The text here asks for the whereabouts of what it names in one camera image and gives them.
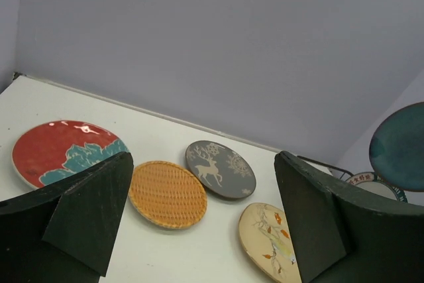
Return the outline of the dark teal blossom plate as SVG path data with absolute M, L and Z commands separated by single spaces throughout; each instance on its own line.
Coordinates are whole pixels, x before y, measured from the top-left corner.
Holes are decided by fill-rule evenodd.
M 372 135 L 368 157 L 387 183 L 409 192 L 423 191 L 423 102 L 387 117 Z

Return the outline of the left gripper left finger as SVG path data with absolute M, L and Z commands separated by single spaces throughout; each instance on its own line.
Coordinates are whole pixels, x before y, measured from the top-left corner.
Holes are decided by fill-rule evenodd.
M 2 282 L 98 282 L 133 175 L 128 152 L 1 202 Z

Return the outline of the orange woven basket plate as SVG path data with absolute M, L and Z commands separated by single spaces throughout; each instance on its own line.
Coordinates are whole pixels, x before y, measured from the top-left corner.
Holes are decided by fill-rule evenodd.
M 167 229 L 187 229 L 207 210 L 201 182 L 185 168 L 161 160 L 134 168 L 129 198 L 144 218 Z

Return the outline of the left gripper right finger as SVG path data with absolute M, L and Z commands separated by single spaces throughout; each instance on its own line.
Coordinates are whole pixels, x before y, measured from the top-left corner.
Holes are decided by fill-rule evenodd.
M 304 282 L 422 282 L 423 208 L 282 151 L 274 169 Z

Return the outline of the white plate teal lettered rim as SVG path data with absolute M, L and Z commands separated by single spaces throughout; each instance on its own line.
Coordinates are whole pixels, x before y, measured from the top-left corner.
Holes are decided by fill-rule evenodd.
M 389 185 L 375 172 L 361 172 L 349 177 L 345 182 L 382 197 L 408 202 L 402 189 Z

